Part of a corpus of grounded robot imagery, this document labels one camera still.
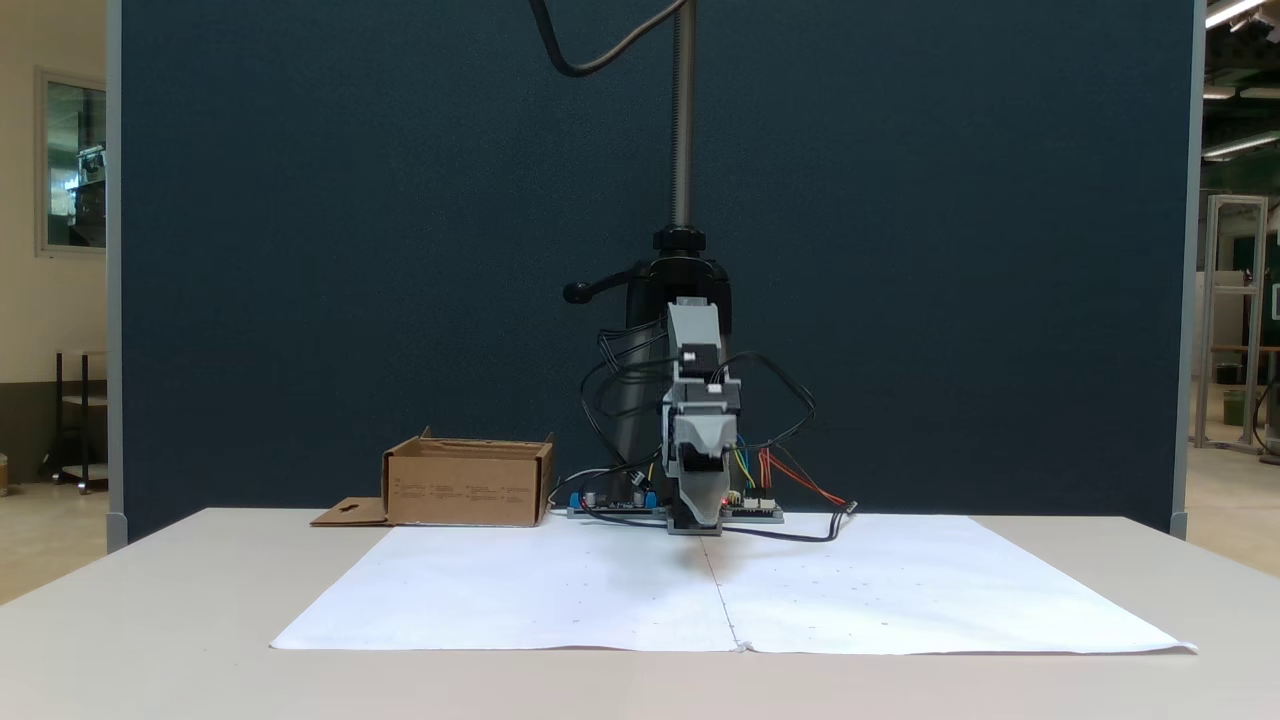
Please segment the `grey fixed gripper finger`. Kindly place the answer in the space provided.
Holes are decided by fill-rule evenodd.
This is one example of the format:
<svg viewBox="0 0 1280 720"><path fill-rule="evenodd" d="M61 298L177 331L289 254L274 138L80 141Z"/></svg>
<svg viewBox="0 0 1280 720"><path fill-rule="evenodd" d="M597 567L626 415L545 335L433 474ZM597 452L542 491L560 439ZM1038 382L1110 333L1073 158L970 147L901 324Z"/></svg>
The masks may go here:
<svg viewBox="0 0 1280 720"><path fill-rule="evenodd" d="M726 470L681 471L678 478L678 530L722 532Z"/></svg>

